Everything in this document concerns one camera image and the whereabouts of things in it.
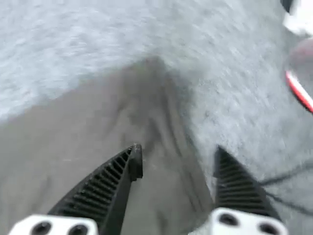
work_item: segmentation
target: fabric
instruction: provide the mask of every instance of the fabric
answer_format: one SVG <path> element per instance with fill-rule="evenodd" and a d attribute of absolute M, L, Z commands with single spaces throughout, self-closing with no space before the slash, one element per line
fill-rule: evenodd
<path fill-rule="evenodd" d="M 212 201 L 187 141 L 170 72 L 156 58 L 99 76 L 0 128 L 0 230 L 47 212 L 97 166 L 134 142 L 144 176 L 133 183 L 122 234 L 187 234 Z"/>

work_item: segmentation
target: floor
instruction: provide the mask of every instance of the floor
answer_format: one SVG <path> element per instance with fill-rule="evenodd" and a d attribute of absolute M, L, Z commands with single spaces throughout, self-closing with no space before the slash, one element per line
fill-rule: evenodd
<path fill-rule="evenodd" d="M 290 94 L 283 64 L 299 40 L 279 1 L 2 1 L 0 118 L 58 97 L 86 79 L 149 54 L 187 77 L 182 113 L 212 185 L 221 144 L 260 181 L 311 160 L 313 119 Z M 181 99 L 186 98 L 181 90 Z M 313 209 L 307 171 L 267 190 Z M 275 204 L 290 234 L 312 219 Z"/>

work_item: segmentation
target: red stripe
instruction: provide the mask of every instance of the red stripe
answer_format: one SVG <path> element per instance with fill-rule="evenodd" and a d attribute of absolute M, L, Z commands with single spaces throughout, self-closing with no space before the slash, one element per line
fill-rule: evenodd
<path fill-rule="evenodd" d="M 307 107 L 312 113 L 313 113 L 313 106 L 310 105 L 309 101 L 303 96 L 303 94 L 296 88 L 296 86 L 293 84 L 291 79 L 288 76 L 288 73 L 286 72 L 286 79 L 287 82 L 292 89 L 292 91 L 295 93 L 295 95 L 301 100 L 301 102 Z"/>

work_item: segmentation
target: black cable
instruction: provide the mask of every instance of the black cable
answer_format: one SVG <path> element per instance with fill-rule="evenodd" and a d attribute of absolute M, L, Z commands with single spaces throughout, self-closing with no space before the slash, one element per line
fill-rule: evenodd
<path fill-rule="evenodd" d="M 277 202 L 279 202 L 279 203 L 281 203 L 287 207 L 290 207 L 299 213 L 302 213 L 302 214 L 305 214 L 308 216 L 313 216 L 313 210 L 309 210 L 309 209 L 305 208 L 304 206 L 297 205 L 293 202 L 285 201 L 285 200 L 281 199 L 280 197 L 278 197 L 272 193 L 266 192 L 266 194 L 269 197 L 271 197 L 272 199 L 274 199 L 275 201 L 277 201 Z"/>
<path fill-rule="evenodd" d="M 261 186 L 270 186 L 277 183 L 282 183 L 285 180 L 288 180 L 298 174 L 301 174 L 305 171 L 313 169 L 313 161 L 307 160 L 301 165 L 296 166 L 294 169 L 287 171 L 286 173 L 281 174 L 280 176 L 272 177 L 269 179 L 262 180 L 260 183 Z"/>

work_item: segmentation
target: screw hole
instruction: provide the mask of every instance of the screw hole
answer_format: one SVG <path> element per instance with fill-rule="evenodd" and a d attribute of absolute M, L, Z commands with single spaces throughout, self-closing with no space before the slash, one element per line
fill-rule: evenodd
<path fill-rule="evenodd" d="M 223 224 L 238 226 L 238 220 L 231 214 L 222 214 L 219 221 Z"/>
<path fill-rule="evenodd" d="M 260 230 L 264 233 L 267 233 L 267 234 L 272 234 L 272 235 L 278 235 L 279 234 L 277 229 L 274 226 L 272 226 L 271 224 L 261 224 Z"/>
<path fill-rule="evenodd" d="M 46 221 L 41 222 L 33 228 L 31 234 L 32 235 L 46 235 L 49 233 L 50 229 L 51 229 L 51 224 L 49 222 L 46 222 Z"/>
<path fill-rule="evenodd" d="M 86 235 L 88 229 L 85 225 L 76 225 L 70 229 L 68 235 Z"/>

